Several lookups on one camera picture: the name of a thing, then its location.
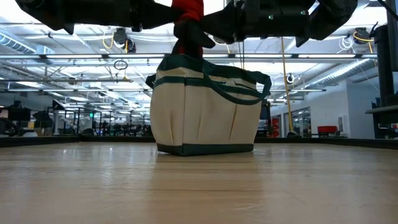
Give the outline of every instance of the red object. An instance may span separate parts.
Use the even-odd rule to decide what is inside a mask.
[[[318,133],[336,133],[336,126],[318,126]]]
[[[185,12],[179,21],[186,19],[200,21],[205,14],[203,0],[173,0],[172,7]]]

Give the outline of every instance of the wooden floor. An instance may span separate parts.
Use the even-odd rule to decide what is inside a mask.
[[[157,155],[154,144],[0,149],[0,223],[398,223],[398,151],[259,144]]]

